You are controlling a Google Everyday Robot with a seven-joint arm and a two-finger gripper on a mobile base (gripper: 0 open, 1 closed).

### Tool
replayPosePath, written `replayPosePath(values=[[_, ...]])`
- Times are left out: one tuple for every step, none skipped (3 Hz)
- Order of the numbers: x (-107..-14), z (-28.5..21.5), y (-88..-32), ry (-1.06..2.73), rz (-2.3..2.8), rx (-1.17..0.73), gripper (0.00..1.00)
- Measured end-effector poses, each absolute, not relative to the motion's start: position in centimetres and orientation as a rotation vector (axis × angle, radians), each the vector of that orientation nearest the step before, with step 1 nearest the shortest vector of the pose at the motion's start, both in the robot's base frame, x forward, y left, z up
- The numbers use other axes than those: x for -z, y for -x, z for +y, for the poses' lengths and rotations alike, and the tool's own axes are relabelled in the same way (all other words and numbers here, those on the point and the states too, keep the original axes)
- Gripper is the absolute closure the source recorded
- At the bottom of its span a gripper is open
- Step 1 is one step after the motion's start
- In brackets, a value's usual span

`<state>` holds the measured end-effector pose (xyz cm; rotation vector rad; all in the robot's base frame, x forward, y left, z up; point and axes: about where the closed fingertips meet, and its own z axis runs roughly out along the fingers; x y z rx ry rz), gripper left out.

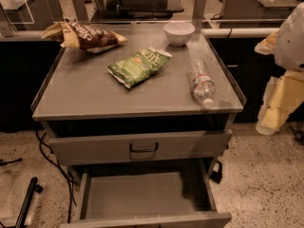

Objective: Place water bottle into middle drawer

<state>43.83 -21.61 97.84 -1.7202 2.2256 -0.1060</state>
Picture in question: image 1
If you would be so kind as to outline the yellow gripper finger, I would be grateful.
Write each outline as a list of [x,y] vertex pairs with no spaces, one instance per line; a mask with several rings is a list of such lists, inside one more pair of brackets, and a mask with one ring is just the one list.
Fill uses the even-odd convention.
[[269,55],[275,52],[277,33],[273,32],[255,46],[255,52]]
[[271,77],[257,116],[256,131],[262,135],[275,134],[303,102],[303,72],[287,70],[279,78]]

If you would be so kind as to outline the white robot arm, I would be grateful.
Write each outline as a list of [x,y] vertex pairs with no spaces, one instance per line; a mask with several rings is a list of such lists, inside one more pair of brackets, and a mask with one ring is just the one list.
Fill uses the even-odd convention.
[[280,26],[258,43],[255,52],[273,54],[285,73],[271,77],[266,85],[256,131],[275,134],[304,102],[304,3],[300,3]]

